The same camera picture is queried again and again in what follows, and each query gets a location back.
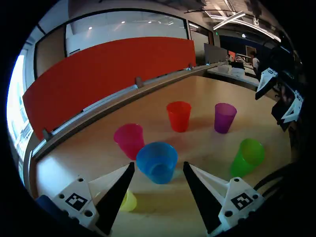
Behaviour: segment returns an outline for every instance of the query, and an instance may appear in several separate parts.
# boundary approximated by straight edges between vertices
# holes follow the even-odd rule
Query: glass wall
[[[187,39],[185,22],[143,11],[115,11],[86,17],[67,25],[67,56],[86,48],[127,38],[161,36]]]

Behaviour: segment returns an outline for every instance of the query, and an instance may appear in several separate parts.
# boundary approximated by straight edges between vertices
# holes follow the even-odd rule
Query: window
[[[11,76],[7,102],[7,123],[9,134],[22,163],[30,135],[33,132],[22,100],[22,96],[24,94],[23,78],[25,55],[26,51],[23,51],[15,63]]]
[[[101,43],[147,36],[188,38],[179,18],[145,11],[101,13],[67,25],[67,56]]]

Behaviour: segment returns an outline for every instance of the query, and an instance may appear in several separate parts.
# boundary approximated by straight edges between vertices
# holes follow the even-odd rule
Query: wooden table
[[[245,69],[245,72],[251,72],[251,71],[253,71],[253,70],[249,69],[249,68]],[[232,78],[232,79],[237,80],[237,81],[242,81],[242,82],[248,83],[248,84],[255,86],[255,87],[258,87],[258,85],[259,85],[259,81],[256,78],[249,77],[246,75],[244,75],[243,77],[237,77],[237,76],[232,75],[231,74],[231,66],[229,66],[229,71],[227,73],[218,71],[217,67],[208,69],[207,72],[210,74],[229,77],[229,78]]]
[[[229,180],[229,166],[245,138],[259,140],[265,160],[244,180],[254,186],[267,174],[290,162],[290,140],[271,115],[275,101],[237,85],[191,76],[142,97],[98,120],[55,148],[37,165],[39,195],[53,197],[78,175],[94,180],[130,162],[113,141],[115,130],[125,123],[144,128],[145,143],[164,141],[179,154],[169,184],[151,182],[137,167],[130,184],[138,205],[131,213],[119,213],[113,225],[116,236],[205,236],[206,228],[182,172],[183,162]],[[192,106],[189,129],[173,132],[166,106],[173,101]],[[216,133],[214,106],[226,102],[237,108],[229,130]]]

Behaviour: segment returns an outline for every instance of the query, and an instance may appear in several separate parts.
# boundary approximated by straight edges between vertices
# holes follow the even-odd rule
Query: orange divider wall
[[[196,65],[192,40],[121,39],[82,50],[51,67],[26,90],[23,102],[36,136],[52,131],[117,91]]]
[[[232,51],[228,51],[228,53],[233,57],[233,60],[235,60],[236,54],[234,52],[232,52]]]

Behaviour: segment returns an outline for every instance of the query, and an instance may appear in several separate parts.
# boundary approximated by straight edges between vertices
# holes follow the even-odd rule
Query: pink plastic cup
[[[227,133],[236,114],[237,109],[230,104],[218,103],[215,105],[215,131],[222,134]]]
[[[138,124],[126,124],[114,133],[114,141],[131,160],[136,160],[137,153],[145,146],[143,128]]]

